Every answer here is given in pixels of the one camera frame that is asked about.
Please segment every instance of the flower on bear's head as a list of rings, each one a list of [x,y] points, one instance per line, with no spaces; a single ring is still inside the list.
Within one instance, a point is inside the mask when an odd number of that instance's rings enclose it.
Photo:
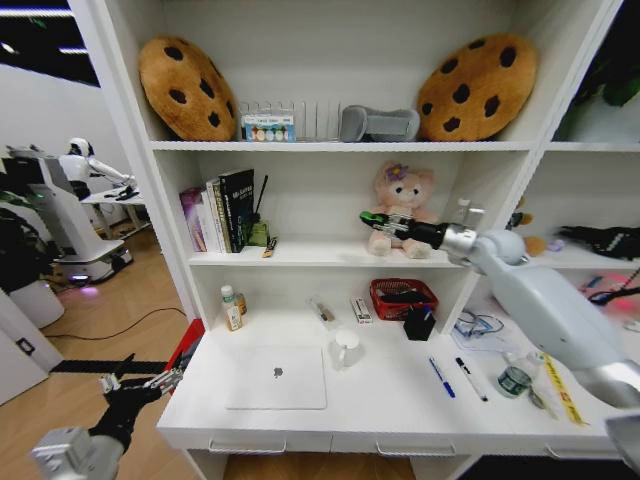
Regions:
[[[406,165],[402,165],[401,163],[391,165],[389,168],[387,168],[386,171],[387,180],[391,182],[402,180],[407,176],[407,170],[409,170],[409,167],[407,167]]]

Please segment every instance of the small box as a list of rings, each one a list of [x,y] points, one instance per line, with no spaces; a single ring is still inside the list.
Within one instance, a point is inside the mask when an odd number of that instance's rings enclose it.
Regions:
[[[369,313],[369,309],[365,305],[363,298],[352,298],[351,307],[353,308],[353,313],[355,313],[358,323],[373,323],[373,319],[371,318],[371,314]]]

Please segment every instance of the yellow tape measure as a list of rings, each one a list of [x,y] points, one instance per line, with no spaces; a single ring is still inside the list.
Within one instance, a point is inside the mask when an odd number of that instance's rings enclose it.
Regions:
[[[547,375],[549,375],[549,379],[551,383],[553,383],[556,392],[560,395],[560,400],[562,400],[562,404],[564,405],[564,409],[567,412],[567,416],[569,420],[571,420],[576,425],[588,425],[582,417],[580,413],[578,413],[578,408],[576,407],[573,400],[571,400],[571,396],[567,392],[567,389],[564,387],[564,383],[562,383],[562,379],[556,370],[556,367],[553,365],[551,361],[551,357],[546,353],[544,355],[544,368],[547,371]]]

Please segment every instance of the pen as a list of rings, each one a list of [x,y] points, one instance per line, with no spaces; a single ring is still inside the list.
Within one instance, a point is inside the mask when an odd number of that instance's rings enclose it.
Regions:
[[[467,380],[469,381],[473,389],[476,391],[476,393],[480,397],[480,400],[482,400],[483,402],[489,401],[489,399],[487,398],[487,395],[482,390],[482,387],[478,385],[478,382],[476,381],[475,376],[471,375],[471,371],[469,370],[469,367],[467,367],[467,365],[462,361],[460,357],[456,357],[456,363],[464,372],[465,377],[467,377]]]
[[[431,366],[436,371],[436,375],[438,375],[438,378],[442,382],[442,385],[444,385],[444,389],[447,391],[449,396],[451,398],[456,398],[456,394],[454,393],[453,388],[451,388],[451,385],[449,385],[449,382],[447,382],[447,380],[444,378],[444,375],[442,375],[442,371],[440,370],[440,368],[438,368],[438,365],[436,364],[436,359],[433,357],[429,357],[429,363],[431,363]]]

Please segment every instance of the white laptop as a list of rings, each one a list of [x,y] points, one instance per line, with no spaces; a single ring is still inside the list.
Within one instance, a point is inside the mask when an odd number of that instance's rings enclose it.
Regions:
[[[322,410],[327,408],[320,347],[238,349],[225,408]]]

